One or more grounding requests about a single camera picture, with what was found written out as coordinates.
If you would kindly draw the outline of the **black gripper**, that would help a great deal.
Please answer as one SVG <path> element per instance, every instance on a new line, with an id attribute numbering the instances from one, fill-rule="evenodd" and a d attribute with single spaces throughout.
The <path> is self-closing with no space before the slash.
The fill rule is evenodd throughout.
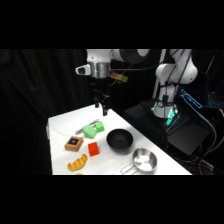
<path id="1" fill-rule="evenodd" d="M 91 79 L 91 87 L 93 98 L 95 102 L 95 108 L 99 108 L 100 101 L 102 102 L 103 116 L 107 116 L 109 110 L 108 100 L 106 99 L 109 96 L 109 84 L 108 79 Z"/>

